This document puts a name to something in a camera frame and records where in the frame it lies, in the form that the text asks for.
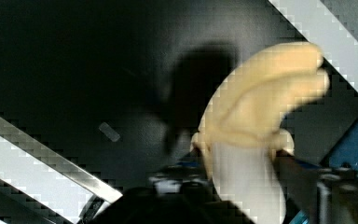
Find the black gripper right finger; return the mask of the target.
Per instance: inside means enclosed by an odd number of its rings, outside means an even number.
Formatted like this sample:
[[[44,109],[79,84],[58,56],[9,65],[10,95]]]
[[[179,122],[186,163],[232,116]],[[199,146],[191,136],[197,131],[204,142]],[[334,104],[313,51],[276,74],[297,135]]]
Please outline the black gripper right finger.
[[[307,169],[284,150],[274,167],[287,198],[309,224],[358,224],[358,172],[350,168]]]

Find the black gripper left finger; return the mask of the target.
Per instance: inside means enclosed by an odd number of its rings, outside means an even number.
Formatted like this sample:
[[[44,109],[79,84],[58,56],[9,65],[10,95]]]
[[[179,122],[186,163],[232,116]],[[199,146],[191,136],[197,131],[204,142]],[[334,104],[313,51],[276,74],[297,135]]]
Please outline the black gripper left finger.
[[[254,224],[283,224],[286,203],[265,148],[215,143],[212,180],[219,197],[234,203]]]

